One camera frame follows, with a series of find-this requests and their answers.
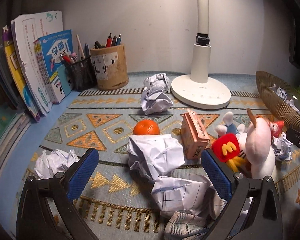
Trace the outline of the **small paper ball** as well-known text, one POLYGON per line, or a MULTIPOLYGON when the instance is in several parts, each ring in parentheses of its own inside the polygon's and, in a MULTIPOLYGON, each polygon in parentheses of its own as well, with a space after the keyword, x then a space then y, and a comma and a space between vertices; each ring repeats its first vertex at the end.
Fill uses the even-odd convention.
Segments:
POLYGON ((281 135, 273 137, 272 148, 274 150, 276 159, 279 161, 291 161, 292 160, 292 146, 285 132, 281 132, 281 135))

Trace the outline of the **red fries plush toy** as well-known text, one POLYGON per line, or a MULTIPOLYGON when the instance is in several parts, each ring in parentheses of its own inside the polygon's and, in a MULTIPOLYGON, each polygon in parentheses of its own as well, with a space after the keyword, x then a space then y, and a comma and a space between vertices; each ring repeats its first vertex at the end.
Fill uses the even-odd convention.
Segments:
POLYGON ((245 153, 245 140, 241 134, 225 134, 214 141, 211 148, 219 161, 225 163, 232 172, 251 172, 251 163, 245 153))

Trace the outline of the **large paper ball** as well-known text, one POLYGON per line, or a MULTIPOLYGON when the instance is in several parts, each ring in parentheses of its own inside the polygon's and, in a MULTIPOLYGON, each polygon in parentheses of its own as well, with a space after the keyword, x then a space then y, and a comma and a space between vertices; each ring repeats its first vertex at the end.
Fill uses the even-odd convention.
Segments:
POLYGON ((127 152, 129 168, 150 181, 170 176, 185 164, 183 146, 169 134, 131 135, 127 152))

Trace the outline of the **crumpled paper near lamp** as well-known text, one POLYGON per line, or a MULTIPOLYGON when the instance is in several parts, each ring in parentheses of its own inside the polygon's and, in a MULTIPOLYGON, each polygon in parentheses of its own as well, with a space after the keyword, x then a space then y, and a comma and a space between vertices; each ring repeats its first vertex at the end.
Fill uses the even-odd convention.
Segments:
POLYGON ((167 95, 171 81, 166 73, 158 73, 147 77, 141 93, 140 105, 145 115, 162 113, 173 106, 173 102, 167 95))

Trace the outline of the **plaid checked cloth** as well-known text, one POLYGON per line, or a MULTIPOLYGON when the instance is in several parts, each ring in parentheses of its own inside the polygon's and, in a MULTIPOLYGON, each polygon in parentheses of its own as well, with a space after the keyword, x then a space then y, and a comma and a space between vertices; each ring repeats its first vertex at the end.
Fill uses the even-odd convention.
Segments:
POLYGON ((164 239, 201 239, 226 206, 214 189, 208 189, 203 200, 203 210, 199 215, 175 212, 166 224, 164 239))

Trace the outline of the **bamboo pen holder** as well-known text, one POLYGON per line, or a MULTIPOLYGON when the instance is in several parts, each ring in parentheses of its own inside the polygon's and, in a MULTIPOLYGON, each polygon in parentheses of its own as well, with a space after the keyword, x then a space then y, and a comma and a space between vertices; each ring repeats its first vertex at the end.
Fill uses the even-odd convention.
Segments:
POLYGON ((129 83, 125 46, 123 44, 91 49, 91 63, 100 90, 116 90, 129 83))

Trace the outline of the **grid paper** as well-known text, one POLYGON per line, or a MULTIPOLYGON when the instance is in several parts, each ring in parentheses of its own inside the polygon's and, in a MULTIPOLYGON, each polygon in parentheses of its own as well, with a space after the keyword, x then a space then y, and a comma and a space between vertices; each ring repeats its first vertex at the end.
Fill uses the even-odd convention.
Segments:
POLYGON ((151 195, 160 209, 160 214, 171 218, 175 212, 200 215, 210 207, 215 192, 209 178, 190 174, 187 179, 158 177, 151 195))

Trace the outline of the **yellow purple book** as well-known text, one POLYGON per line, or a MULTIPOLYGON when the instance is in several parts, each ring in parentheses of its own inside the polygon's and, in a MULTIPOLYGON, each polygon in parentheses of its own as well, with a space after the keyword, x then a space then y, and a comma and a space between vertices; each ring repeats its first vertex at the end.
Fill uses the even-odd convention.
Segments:
POLYGON ((36 102, 24 79, 23 72, 21 71, 21 66, 15 50, 11 28, 7 25, 2 28, 2 41, 7 63, 16 88, 27 110, 32 115, 34 120, 38 122, 40 120, 41 112, 38 109, 36 102))

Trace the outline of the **patterned blue table mat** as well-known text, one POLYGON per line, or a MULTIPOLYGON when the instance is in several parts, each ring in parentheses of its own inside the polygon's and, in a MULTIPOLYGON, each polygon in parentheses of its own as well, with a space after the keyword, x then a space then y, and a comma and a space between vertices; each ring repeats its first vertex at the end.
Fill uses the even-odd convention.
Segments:
POLYGON ((144 115, 143 79, 87 89, 50 128, 0 239, 300 239, 300 94, 224 75, 230 103, 144 115))

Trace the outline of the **pink white green plush toy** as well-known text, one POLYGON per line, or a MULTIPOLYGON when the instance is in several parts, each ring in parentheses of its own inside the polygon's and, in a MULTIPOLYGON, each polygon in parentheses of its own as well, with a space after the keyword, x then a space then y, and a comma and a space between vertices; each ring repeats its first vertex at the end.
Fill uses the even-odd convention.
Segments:
POLYGON ((275 181, 277 179, 277 169, 275 153, 271 147, 272 136, 269 124, 264 118, 255 117, 249 108, 247 114, 251 124, 247 131, 245 153, 249 163, 251 163, 251 176, 254 179, 271 176, 275 181))

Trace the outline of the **white desk lamp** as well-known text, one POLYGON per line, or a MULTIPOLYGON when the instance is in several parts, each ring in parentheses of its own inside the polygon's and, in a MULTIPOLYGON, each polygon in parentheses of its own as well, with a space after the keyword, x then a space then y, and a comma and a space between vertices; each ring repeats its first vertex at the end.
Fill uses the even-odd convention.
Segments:
POLYGON ((197 0, 197 9, 198 29, 193 44, 191 72, 174 78, 171 92, 179 101, 192 107, 221 109, 229 104, 231 93, 221 81, 209 77, 209 0, 197 0))

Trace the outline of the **small orange carton box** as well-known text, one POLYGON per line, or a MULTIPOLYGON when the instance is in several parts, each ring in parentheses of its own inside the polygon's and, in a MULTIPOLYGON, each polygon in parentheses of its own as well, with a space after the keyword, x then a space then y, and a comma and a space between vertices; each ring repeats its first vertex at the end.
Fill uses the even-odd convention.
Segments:
POLYGON ((187 159, 199 159, 210 142, 210 137, 199 115, 188 109, 183 114, 181 138, 187 159))

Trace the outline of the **flat green book stack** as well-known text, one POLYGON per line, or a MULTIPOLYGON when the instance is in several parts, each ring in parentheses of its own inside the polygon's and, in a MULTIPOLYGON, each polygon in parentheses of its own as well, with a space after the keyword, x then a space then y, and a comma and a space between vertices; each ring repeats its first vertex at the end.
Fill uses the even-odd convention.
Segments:
POLYGON ((23 111, 7 104, 0 106, 0 177, 21 137, 31 125, 31 118, 23 111))

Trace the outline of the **red snack packet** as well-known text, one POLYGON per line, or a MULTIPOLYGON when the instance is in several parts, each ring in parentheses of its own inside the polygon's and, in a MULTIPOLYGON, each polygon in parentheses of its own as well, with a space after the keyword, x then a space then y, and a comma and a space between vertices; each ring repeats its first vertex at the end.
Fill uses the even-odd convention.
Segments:
POLYGON ((271 131, 271 135, 273 137, 279 138, 282 132, 282 129, 285 125, 285 122, 282 121, 274 121, 274 122, 269 122, 269 128, 271 131))

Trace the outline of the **blue cover workbook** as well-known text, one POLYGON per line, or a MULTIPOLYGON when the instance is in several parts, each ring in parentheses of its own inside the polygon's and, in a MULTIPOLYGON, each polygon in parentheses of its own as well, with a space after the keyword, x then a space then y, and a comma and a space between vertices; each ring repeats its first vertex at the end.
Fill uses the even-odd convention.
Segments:
POLYGON ((59 104, 70 94, 74 85, 62 58, 74 51, 72 31, 69 29, 46 35, 35 40, 33 44, 45 88, 52 103, 59 104))

